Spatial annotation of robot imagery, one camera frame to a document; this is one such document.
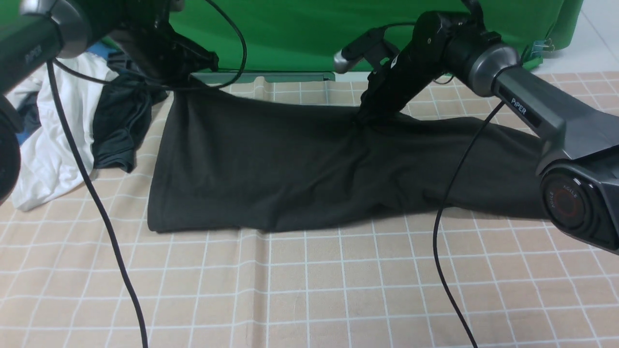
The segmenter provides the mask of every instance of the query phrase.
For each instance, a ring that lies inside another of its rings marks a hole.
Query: metal arm segment
[[[598,111],[520,66],[496,78],[493,93],[544,142],[537,173],[619,145],[619,118]]]

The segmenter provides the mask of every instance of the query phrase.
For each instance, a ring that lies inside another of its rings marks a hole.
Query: black cable
[[[95,190],[95,187],[90,181],[90,177],[88,172],[86,172],[86,168],[84,167],[84,162],[82,161],[82,157],[77,150],[77,145],[75,139],[73,139],[73,135],[71,134],[71,129],[69,128],[69,123],[67,122],[67,117],[64,114],[64,108],[62,101],[60,101],[60,93],[58,91],[58,83],[56,82],[56,74],[54,73],[54,63],[52,61],[47,62],[47,73],[50,77],[50,86],[51,86],[51,94],[54,98],[54,104],[56,105],[56,111],[58,112],[58,117],[60,119],[60,123],[63,127],[64,135],[67,137],[67,142],[69,143],[69,147],[71,148],[71,152],[73,153],[73,157],[76,160],[77,168],[79,169],[82,178],[84,179],[84,183],[88,188],[88,192],[92,196],[93,201],[97,205],[97,209],[101,214],[101,218],[103,219],[103,223],[105,224],[105,228],[110,235],[112,249],[114,250],[114,256],[116,256],[116,262],[118,263],[118,268],[120,269],[120,274],[123,277],[124,285],[127,287],[127,291],[129,292],[129,296],[131,297],[131,301],[133,302],[133,306],[136,309],[137,322],[140,326],[140,334],[142,336],[142,348],[148,348],[149,339],[146,333],[146,324],[144,323],[144,314],[142,313],[142,308],[140,307],[140,302],[137,299],[136,291],[133,289],[133,285],[131,285],[131,280],[129,279],[129,274],[127,274],[127,269],[124,265],[123,256],[120,252],[120,247],[118,246],[118,240],[116,239],[116,234],[114,233],[114,228],[112,227],[112,223],[110,221],[110,217],[108,213],[105,211],[105,207],[103,203],[101,203],[101,199]]]
[[[503,107],[503,105],[504,103],[500,102],[499,105],[497,105],[496,108],[492,110],[492,112],[488,115],[488,117],[486,117],[486,120],[484,120],[482,126],[479,127],[479,130],[473,136],[473,139],[471,140],[466,151],[464,151],[464,155],[462,155],[462,158],[460,159],[460,163],[458,163],[458,166],[456,167],[456,171],[454,172],[454,175],[451,177],[451,181],[449,182],[449,185],[447,186],[447,190],[445,191],[445,195],[443,196],[443,201],[441,202],[438,212],[436,213],[436,220],[434,222],[434,232],[432,234],[432,249],[434,252],[434,261],[436,263],[436,270],[438,271],[438,276],[441,278],[441,283],[443,285],[443,288],[445,289],[445,292],[447,293],[447,297],[449,297],[449,301],[451,302],[451,305],[454,307],[456,314],[458,314],[458,318],[460,318],[460,321],[462,322],[462,326],[466,330],[466,333],[469,336],[470,342],[474,348],[477,348],[477,343],[475,342],[475,338],[473,337],[473,334],[470,331],[469,325],[467,324],[466,319],[464,319],[464,316],[462,315],[460,308],[458,308],[458,305],[456,301],[454,300],[453,295],[451,295],[451,291],[449,290],[449,287],[447,286],[447,282],[445,281],[445,276],[443,275],[443,270],[441,269],[441,263],[438,259],[438,226],[441,222],[441,216],[443,215],[443,210],[445,209],[445,205],[447,204],[447,198],[449,197],[449,192],[451,191],[451,187],[456,181],[458,172],[460,171],[460,169],[462,168],[462,165],[464,164],[464,160],[469,155],[469,152],[471,148],[473,148],[473,145],[475,144],[477,139],[479,138],[479,135],[486,128],[486,126],[488,126],[488,123],[490,123],[490,121],[495,117],[496,113],[499,112],[499,110],[501,109],[501,107]]]
[[[414,27],[415,24],[417,23],[414,21],[413,22],[398,22],[398,23],[391,23],[391,24],[383,25],[382,27],[379,27],[379,29],[389,29],[393,27]]]
[[[437,85],[446,85],[446,84],[450,83],[453,80],[454,80],[454,76],[452,75],[451,78],[449,78],[449,80],[447,82],[438,82],[437,80],[434,80],[434,83],[437,84]]]
[[[222,15],[222,17],[228,22],[228,24],[230,24],[232,29],[236,32],[236,35],[238,36],[239,40],[241,40],[241,46],[243,47],[243,58],[241,59],[241,66],[239,67],[238,71],[236,72],[236,75],[232,78],[232,80],[230,80],[230,81],[228,81],[228,82],[226,82],[224,84],[221,84],[221,85],[215,86],[215,87],[211,87],[211,88],[222,89],[222,88],[228,87],[229,85],[232,85],[236,81],[238,81],[238,79],[241,78],[241,75],[243,74],[243,71],[245,71],[245,64],[247,63],[247,43],[245,42],[245,37],[241,33],[241,30],[236,26],[234,21],[232,21],[232,19],[226,14],[226,12],[224,12],[221,9],[221,7],[219,7],[216,3],[214,3],[213,0],[206,0],[206,2],[208,2],[217,12],[219,12],[219,14]]]
[[[222,89],[224,87],[228,87],[229,85],[232,85],[232,84],[236,83],[241,78],[241,75],[243,75],[243,73],[245,72],[245,66],[247,65],[247,43],[245,42],[245,37],[241,33],[241,30],[236,26],[236,24],[230,18],[230,16],[228,16],[226,14],[226,12],[224,12],[221,9],[221,7],[219,7],[216,3],[214,3],[213,0],[205,0],[205,1],[208,2],[217,12],[219,12],[219,14],[222,15],[222,17],[228,22],[228,24],[230,24],[232,29],[236,32],[236,35],[238,36],[239,40],[241,41],[241,46],[243,47],[243,58],[241,59],[241,66],[239,67],[238,71],[236,72],[236,75],[230,81],[228,81],[228,82],[226,82],[224,84],[220,84],[220,85],[216,85],[216,86],[205,85],[205,86],[200,86],[200,87],[178,87],[178,88],[166,87],[166,86],[162,86],[162,85],[143,85],[143,86],[135,86],[135,85],[133,85],[133,86],[129,86],[129,85],[123,85],[123,84],[116,84],[113,81],[100,80],[100,79],[96,79],[96,78],[91,77],[91,76],[84,75],[84,74],[82,74],[80,72],[77,72],[77,71],[67,67],[63,63],[60,63],[57,59],[54,59],[53,62],[54,62],[54,64],[57,67],[59,67],[64,72],[66,72],[66,73],[68,73],[70,75],[73,75],[73,76],[78,77],[80,79],[84,79],[84,80],[89,81],[89,82],[94,82],[96,84],[101,84],[101,85],[116,85],[118,87],[127,87],[127,88],[132,88],[132,89],[142,88],[142,89],[148,89],[148,90],[166,90],[166,91],[170,91],[170,92],[175,92],[175,91],[179,91],[179,92],[180,91],[191,91],[191,90],[204,90],[204,89]]]

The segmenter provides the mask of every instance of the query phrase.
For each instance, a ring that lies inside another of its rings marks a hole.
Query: blue cloth
[[[96,44],[92,45],[86,51],[94,53],[97,56],[102,57],[105,60],[108,60],[110,53],[118,52],[116,48],[112,48],[102,42],[97,42]]]
[[[26,140],[28,140],[28,138],[29,138],[31,135],[32,135],[32,134],[30,134],[30,133],[29,133],[29,132],[27,132],[27,131],[24,131],[23,133],[16,134],[16,136],[17,136],[17,141],[19,141],[19,146],[21,147],[21,146],[24,144],[24,142],[25,142]]]

